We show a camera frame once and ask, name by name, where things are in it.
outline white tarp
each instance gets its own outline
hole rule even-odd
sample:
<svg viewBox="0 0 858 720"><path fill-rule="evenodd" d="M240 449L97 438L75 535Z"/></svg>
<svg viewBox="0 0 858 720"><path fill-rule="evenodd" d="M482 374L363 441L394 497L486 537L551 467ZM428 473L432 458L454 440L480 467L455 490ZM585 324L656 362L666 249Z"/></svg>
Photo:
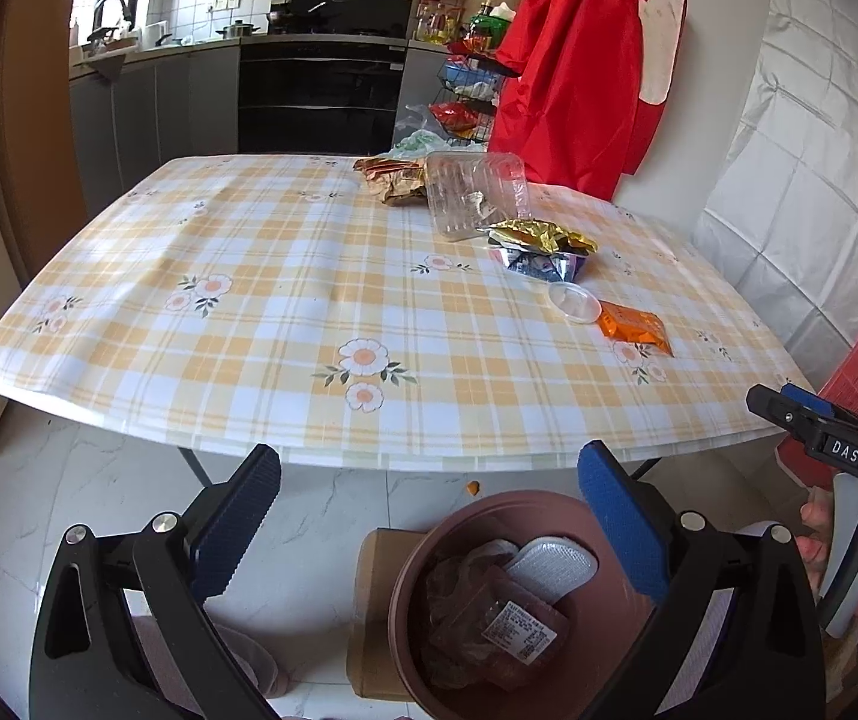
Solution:
<svg viewBox="0 0 858 720"><path fill-rule="evenodd" d="M858 337L858 0L771 0L694 244L816 387Z"/></svg>

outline gray cabinet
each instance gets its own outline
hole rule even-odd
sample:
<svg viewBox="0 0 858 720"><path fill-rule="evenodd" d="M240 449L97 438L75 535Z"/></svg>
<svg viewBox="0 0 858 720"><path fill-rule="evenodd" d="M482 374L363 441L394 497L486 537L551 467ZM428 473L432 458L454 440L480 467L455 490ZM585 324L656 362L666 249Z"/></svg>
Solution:
<svg viewBox="0 0 858 720"><path fill-rule="evenodd" d="M125 193L162 164L155 124L154 63L123 67L119 80L112 84L112 111Z"/></svg>
<svg viewBox="0 0 858 720"><path fill-rule="evenodd" d="M189 104L189 56L172 56L155 63L155 111L159 161L163 165L194 153Z"/></svg>
<svg viewBox="0 0 858 720"><path fill-rule="evenodd" d="M69 85L76 162L90 218L123 194L112 117L112 87L99 74Z"/></svg>
<svg viewBox="0 0 858 720"><path fill-rule="evenodd" d="M239 47L189 55L189 133L192 153L239 151Z"/></svg>
<svg viewBox="0 0 858 720"><path fill-rule="evenodd" d="M416 127L401 127L400 124L413 116L407 105L428 105L436 99L442 86L439 71L445 65L446 52L409 48L406 52L406 68L402 71L402 88L399 89L399 105L395 110L397 127L392 142L398 143L416 131Z"/></svg>

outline round plastic lid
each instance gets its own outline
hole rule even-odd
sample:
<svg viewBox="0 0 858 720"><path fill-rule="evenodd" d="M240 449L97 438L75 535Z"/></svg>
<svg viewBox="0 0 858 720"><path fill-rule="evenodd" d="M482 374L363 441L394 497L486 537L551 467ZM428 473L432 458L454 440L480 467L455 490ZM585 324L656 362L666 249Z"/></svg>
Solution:
<svg viewBox="0 0 858 720"><path fill-rule="evenodd" d="M603 307L588 290L578 284L556 281L549 285L549 301L572 322L595 322Z"/></svg>

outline table leg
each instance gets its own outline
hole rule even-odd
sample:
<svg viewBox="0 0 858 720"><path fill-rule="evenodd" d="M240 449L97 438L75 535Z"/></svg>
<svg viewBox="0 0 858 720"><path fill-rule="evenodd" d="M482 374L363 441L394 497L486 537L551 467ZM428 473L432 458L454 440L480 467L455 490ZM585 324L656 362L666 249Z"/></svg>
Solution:
<svg viewBox="0 0 858 720"><path fill-rule="evenodd" d="M643 461L642 465L639 466L638 469L632 471L632 478L634 480L641 479L645 474L647 474L650 470L652 470L653 466L658 463L662 458L650 458L646 461Z"/></svg>
<svg viewBox="0 0 858 720"><path fill-rule="evenodd" d="M178 447L179 454L182 455L182 459L186 461L186 466L189 466L192 469L192 473L196 474L196 478L202 482L202 486L205 488L212 487L212 480L209 478L209 474L205 472L205 469L202 467L202 463L199 462L199 458L196 457L196 453L192 451L192 449L186 449L186 447L181 446Z"/></svg>

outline table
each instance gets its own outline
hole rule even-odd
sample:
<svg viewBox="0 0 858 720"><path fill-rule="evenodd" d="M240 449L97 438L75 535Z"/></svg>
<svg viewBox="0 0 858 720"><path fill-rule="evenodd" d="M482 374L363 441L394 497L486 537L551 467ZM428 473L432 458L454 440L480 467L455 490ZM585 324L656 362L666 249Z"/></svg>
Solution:
<svg viewBox="0 0 858 720"><path fill-rule="evenodd" d="M109 206L0 320L0 394L190 449L403 470L622 461L776 428L747 389L805 378L690 245L562 187L599 242L580 281L657 313L674 357L567 322L546 285L388 208L351 158L190 157Z"/></svg>

